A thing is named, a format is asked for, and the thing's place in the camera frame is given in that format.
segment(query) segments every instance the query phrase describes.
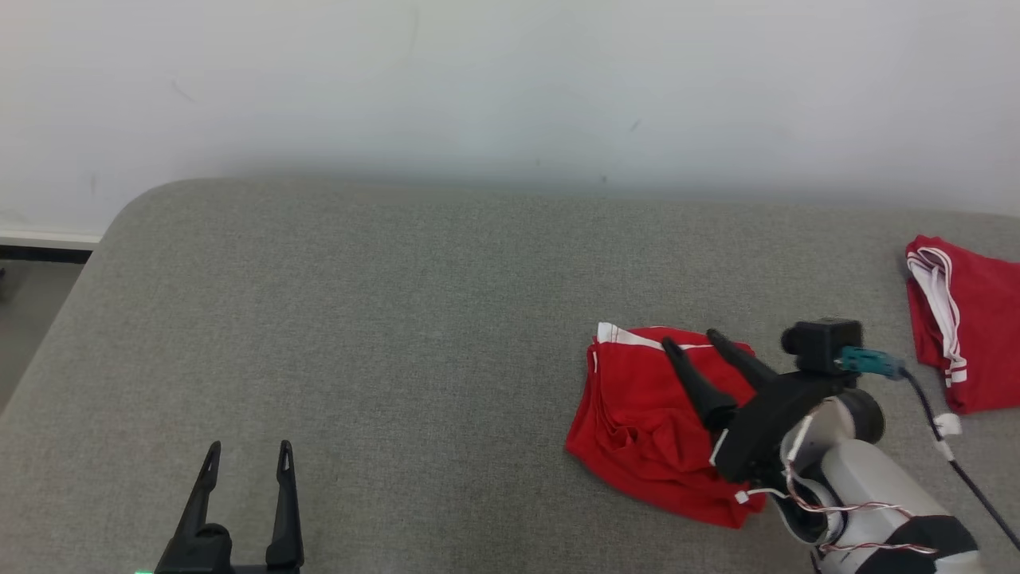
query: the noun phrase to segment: white stripe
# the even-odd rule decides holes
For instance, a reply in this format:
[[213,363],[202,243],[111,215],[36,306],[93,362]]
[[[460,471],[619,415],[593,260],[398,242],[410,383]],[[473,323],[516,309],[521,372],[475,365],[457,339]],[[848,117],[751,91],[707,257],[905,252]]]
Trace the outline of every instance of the white stripe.
[[[653,342],[652,340],[647,340],[645,337],[634,335],[630,331],[625,329],[620,329],[619,327],[613,325],[612,323],[600,323],[599,330],[596,332],[595,341],[600,344],[619,344],[621,346],[636,346],[643,348],[652,348],[659,351],[662,350],[662,345],[658,342]],[[692,349],[711,349],[712,346],[677,346],[683,351]]]
[[[951,292],[953,259],[936,247],[919,247],[917,251],[907,253],[907,267],[921,286],[942,335],[942,357],[950,361],[950,369],[966,367],[967,360],[960,354],[960,308]],[[949,375],[947,386],[967,380],[966,371],[962,375],[956,372],[946,374]]]

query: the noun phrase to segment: wire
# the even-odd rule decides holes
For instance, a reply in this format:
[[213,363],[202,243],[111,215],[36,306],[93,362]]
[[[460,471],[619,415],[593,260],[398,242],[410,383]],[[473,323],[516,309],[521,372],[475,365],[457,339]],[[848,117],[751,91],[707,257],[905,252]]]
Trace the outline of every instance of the wire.
[[[920,383],[918,383],[917,379],[914,378],[914,375],[906,369],[900,369],[900,374],[903,375],[903,378],[907,379],[910,386],[914,387],[914,393],[917,394],[917,399],[920,400],[921,407],[924,409],[924,416],[928,419],[928,426],[931,428],[932,434],[935,435],[935,442],[941,443],[942,435],[938,432],[938,425],[935,424],[935,416],[931,412],[931,404],[928,403],[928,398],[925,397]],[[974,497],[981,503],[984,510],[988,511],[988,514],[991,515],[991,519],[994,520],[996,524],[1003,529],[1003,532],[1006,533],[1006,537],[1010,539],[1010,542],[1013,542],[1013,545],[1020,551],[1020,539],[1017,539],[1017,535],[1013,532],[1013,529],[1010,528],[1010,525],[1006,524],[1006,521],[1003,520],[1003,517],[999,514],[999,511],[996,510],[996,507],[991,506],[991,503],[989,503],[984,497],[984,492],[981,492],[981,489],[974,484],[974,481],[971,480],[969,476],[967,476],[967,473],[960,467],[960,463],[957,463],[953,458],[952,452],[945,450],[942,453],[948,454],[947,460],[949,461],[950,466],[953,467],[953,470],[955,470],[960,476],[960,479],[964,481],[964,484],[970,488],[970,491],[974,493]]]
[[[801,446],[804,443],[804,439],[808,434],[808,428],[811,427],[811,422],[814,421],[815,415],[818,413],[818,411],[822,408],[823,405],[824,403],[822,405],[819,405],[818,407],[815,407],[814,409],[811,410],[810,413],[808,413],[806,417],[804,417],[804,419],[801,421],[801,428],[798,430],[797,435],[794,437],[794,442],[790,446],[789,453],[787,453],[786,456],[782,458],[783,468],[786,471],[785,472],[786,491],[789,492],[789,498],[793,499],[793,501],[797,504],[797,506],[801,507],[802,510],[809,513],[823,513],[828,515],[831,513],[842,513],[842,512],[849,513],[854,511],[885,509],[885,510],[897,511],[898,513],[903,515],[904,518],[908,520],[914,518],[914,515],[911,514],[907,509],[900,507],[898,505],[890,505],[888,503],[871,502],[871,503],[864,503],[862,505],[850,505],[845,507],[825,507],[825,506],[812,505],[811,503],[805,501],[800,494],[798,494],[797,487],[794,485],[794,482],[795,480],[800,481],[800,478],[797,476],[797,471],[794,470],[794,461],[797,459],[797,455],[801,450]],[[818,550],[826,553],[837,552],[837,551],[851,552],[860,549],[911,551],[918,554],[927,554],[927,555],[938,553],[937,550],[922,544],[887,544],[884,542],[861,542],[858,544],[852,544],[847,546],[826,543],[818,546]]]

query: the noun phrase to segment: gray fabric surface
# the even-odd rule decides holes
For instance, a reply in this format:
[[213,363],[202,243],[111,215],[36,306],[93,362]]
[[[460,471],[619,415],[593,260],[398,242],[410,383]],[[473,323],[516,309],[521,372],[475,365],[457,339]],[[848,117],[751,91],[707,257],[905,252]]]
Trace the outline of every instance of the gray fabric surface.
[[[118,216],[0,418],[0,572],[151,570],[212,440],[209,519],[261,561],[282,438],[307,571],[809,572],[768,510],[742,531],[614,491],[563,451],[599,321],[717,327],[767,362],[797,320],[913,358],[903,248],[1020,259],[1017,219],[302,181],[189,180]],[[945,410],[934,372],[918,368]],[[1006,538],[904,384],[881,447],[982,546]],[[1017,411],[962,464],[1020,525]]]

